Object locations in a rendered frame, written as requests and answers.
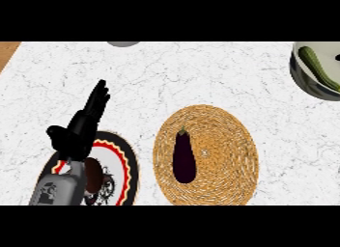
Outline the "round woven straw placemat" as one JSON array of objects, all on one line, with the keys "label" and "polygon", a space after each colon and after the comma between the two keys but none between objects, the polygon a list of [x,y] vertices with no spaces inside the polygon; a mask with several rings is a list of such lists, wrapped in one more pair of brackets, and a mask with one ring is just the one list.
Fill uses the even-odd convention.
[{"label": "round woven straw placemat", "polygon": [[[191,137],[196,178],[181,183],[174,174],[176,135]],[[181,109],[157,132],[153,148],[157,183],[175,205],[244,205],[258,185],[259,155],[247,128],[222,108],[199,104]]]}]

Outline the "grey metal bowl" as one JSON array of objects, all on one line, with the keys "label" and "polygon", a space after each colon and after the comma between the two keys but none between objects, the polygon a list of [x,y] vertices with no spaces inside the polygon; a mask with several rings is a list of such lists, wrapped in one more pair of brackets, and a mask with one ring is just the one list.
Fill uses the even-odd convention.
[{"label": "grey metal bowl", "polygon": [[340,41],[297,41],[293,44],[290,58],[292,76],[303,91],[324,100],[339,101],[340,93],[318,82],[311,69],[299,57],[299,49],[303,46],[309,46],[318,53],[324,71],[330,78],[340,84],[340,61],[336,60],[336,56],[340,54]]}]

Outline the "black red patterned plate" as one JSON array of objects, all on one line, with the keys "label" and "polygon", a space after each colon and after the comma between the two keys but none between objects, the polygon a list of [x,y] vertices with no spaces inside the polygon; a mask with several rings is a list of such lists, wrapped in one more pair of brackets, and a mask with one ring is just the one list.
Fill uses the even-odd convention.
[{"label": "black red patterned plate", "polygon": [[[60,153],[55,152],[52,157],[60,159]],[[103,165],[104,185],[97,194],[88,193],[85,195],[82,205],[131,206],[138,193],[140,166],[129,143],[117,134],[98,131],[89,157],[95,158]],[[66,174],[69,172],[70,166],[64,161],[57,173]]]}]

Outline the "brown potato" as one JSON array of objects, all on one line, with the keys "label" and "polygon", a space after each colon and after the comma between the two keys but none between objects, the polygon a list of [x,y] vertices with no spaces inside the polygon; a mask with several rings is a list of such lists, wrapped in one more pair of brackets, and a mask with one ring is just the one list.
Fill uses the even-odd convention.
[{"label": "brown potato", "polygon": [[85,173],[88,177],[86,191],[97,194],[104,185],[104,169],[100,161],[92,157],[85,159]]}]

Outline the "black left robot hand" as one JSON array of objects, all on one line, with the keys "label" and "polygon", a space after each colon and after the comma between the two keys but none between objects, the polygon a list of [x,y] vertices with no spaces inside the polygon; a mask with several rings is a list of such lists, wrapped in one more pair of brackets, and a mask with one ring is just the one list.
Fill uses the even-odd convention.
[{"label": "black left robot hand", "polygon": [[60,160],[83,161],[89,156],[109,100],[107,82],[101,80],[89,95],[85,108],[76,112],[69,126],[50,126],[47,133],[52,147],[60,153]]}]

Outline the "green zucchini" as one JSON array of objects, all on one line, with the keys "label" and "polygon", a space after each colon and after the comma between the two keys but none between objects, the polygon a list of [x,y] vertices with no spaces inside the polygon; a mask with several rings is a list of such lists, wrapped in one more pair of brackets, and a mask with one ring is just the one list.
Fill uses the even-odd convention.
[{"label": "green zucchini", "polygon": [[299,49],[299,57],[305,62],[314,76],[317,77],[320,83],[327,86],[331,90],[340,93],[340,84],[330,78],[327,72],[324,71],[320,57],[315,50],[309,46],[303,46]]}]

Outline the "grey round object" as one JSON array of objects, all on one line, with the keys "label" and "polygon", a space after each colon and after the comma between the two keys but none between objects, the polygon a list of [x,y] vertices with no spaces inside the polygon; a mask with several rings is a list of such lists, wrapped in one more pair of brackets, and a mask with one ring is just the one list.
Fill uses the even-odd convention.
[{"label": "grey round object", "polygon": [[140,41],[109,41],[107,42],[114,47],[131,47],[140,43]]}]

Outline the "dark purple eggplant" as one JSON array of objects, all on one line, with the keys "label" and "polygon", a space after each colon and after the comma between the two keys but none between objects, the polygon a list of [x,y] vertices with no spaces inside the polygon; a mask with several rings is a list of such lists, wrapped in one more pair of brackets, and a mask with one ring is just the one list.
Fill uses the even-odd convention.
[{"label": "dark purple eggplant", "polygon": [[196,179],[196,159],[191,149],[191,135],[184,128],[176,135],[174,174],[179,183],[191,183]]}]

